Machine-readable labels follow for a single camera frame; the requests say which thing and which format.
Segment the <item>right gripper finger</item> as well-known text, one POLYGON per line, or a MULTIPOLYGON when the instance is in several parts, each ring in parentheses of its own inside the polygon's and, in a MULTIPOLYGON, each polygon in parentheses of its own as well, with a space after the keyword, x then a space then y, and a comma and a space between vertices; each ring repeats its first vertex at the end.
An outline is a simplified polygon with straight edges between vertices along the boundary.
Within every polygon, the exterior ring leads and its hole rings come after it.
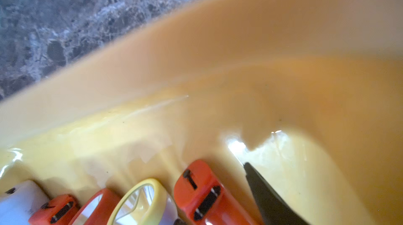
POLYGON ((243 165, 255 203, 266 225, 308 225, 248 162, 243 165))

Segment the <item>red flashlight front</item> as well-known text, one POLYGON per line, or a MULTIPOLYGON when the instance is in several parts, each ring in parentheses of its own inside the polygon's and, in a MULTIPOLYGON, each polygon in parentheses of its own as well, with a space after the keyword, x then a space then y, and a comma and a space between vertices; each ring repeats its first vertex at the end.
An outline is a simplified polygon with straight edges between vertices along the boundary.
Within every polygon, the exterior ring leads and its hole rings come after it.
POLYGON ((174 200, 193 225, 256 225, 203 160, 192 162, 174 186, 174 200))

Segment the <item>purple flashlight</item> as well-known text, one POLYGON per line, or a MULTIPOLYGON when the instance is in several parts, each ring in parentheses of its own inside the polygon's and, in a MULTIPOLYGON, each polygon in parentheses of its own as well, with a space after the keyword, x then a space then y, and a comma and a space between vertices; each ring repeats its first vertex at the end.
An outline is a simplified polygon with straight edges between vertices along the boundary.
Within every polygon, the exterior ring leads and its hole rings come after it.
POLYGON ((154 178, 131 188, 113 210, 109 225, 174 225, 179 220, 173 198, 154 178))
POLYGON ((1 193, 1 225, 29 225, 29 218, 50 201, 44 191, 31 180, 1 193))

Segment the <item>yellow plastic tray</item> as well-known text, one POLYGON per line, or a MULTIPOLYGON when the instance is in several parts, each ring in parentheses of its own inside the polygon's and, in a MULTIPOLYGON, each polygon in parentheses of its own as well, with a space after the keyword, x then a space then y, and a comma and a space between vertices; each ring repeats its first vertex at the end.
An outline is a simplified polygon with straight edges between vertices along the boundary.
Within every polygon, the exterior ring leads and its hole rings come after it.
POLYGON ((251 163, 313 225, 403 222, 403 0, 201 0, 1 103, 1 191, 84 203, 251 163))

